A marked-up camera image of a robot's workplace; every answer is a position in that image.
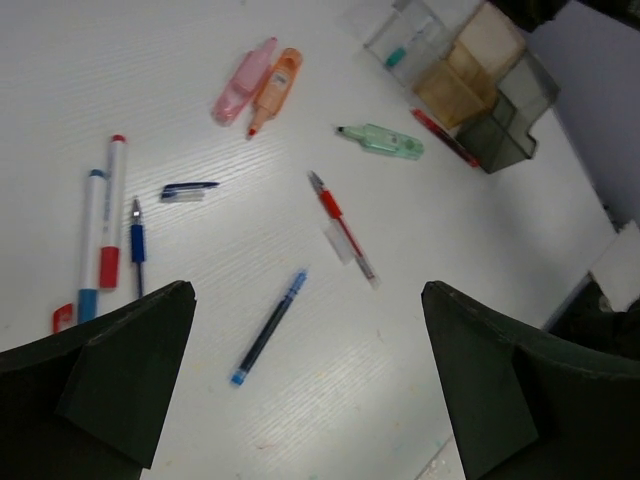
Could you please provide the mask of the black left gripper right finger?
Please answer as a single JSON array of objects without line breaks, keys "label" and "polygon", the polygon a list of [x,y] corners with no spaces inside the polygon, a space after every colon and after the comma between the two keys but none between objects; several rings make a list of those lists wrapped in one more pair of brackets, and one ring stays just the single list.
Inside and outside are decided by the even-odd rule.
[{"label": "black left gripper right finger", "polygon": [[442,281],[422,292],[468,479],[636,479],[639,363],[496,312]]}]

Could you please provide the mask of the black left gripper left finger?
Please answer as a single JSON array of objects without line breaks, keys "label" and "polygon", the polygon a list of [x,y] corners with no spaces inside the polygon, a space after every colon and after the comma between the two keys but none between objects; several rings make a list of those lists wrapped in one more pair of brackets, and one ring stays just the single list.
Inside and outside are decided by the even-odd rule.
[{"label": "black left gripper left finger", "polygon": [[196,308],[176,281],[1,354],[4,479],[138,479],[151,467]]}]

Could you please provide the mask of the white marker red cap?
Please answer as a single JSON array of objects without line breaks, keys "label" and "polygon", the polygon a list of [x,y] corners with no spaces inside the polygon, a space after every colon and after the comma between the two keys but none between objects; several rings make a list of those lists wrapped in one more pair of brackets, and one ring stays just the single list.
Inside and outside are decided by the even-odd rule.
[{"label": "white marker red cap", "polygon": [[126,181],[127,139],[113,135],[109,142],[105,170],[103,238],[100,248],[99,287],[113,290],[118,286],[121,255],[121,227]]}]

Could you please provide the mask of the blue ballpoint pen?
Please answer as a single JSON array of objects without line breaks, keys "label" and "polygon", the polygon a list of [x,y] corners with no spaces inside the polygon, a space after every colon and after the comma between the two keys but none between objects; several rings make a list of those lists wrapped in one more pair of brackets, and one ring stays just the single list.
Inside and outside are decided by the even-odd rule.
[{"label": "blue ballpoint pen", "polygon": [[138,298],[145,294],[144,262],[146,261],[144,225],[142,210],[137,197],[133,198],[130,225],[131,262],[135,266],[136,293]]}]

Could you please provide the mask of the white marker blue cap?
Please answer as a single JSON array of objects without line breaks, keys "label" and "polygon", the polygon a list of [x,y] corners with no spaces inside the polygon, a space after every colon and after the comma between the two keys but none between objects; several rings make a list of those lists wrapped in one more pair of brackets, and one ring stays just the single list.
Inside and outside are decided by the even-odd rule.
[{"label": "white marker blue cap", "polygon": [[106,185],[105,173],[102,170],[89,171],[83,204],[77,302],[78,324],[86,323],[96,317]]}]

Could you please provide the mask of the green correction tape pen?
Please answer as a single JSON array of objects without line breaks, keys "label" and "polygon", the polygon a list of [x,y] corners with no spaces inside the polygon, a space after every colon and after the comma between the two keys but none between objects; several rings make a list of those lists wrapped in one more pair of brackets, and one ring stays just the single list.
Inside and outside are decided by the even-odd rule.
[{"label": "green correction tape pen", "polygon": [[424,153],[424,145],[420,140],[373,124],[338,126],[335,132],[357,142],[370,153],[407,160],[418,160]]}]

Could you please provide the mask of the orange highlighter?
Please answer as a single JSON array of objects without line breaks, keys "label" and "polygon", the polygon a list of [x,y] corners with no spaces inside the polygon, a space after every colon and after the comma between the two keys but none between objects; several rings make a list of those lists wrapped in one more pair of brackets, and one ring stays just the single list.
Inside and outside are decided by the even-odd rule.
[{"label": "orange highlighter", "polygon": [[302,63],[303,55],[299,50],[286,48],[282,51],[254,100],[254,115],[247,131],[249,139],[279,113]]}]

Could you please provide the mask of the pink highlighter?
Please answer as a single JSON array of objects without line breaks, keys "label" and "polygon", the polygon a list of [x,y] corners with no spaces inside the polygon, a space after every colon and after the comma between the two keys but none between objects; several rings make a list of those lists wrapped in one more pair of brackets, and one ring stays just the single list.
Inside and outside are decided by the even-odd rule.
[{"label": "pink highlighter", "polygon": [[277,38],[270,37],[244,56],[213,106],[212,116],[218,124],[231,125],[253,99],[271,67],[277,44]]}]

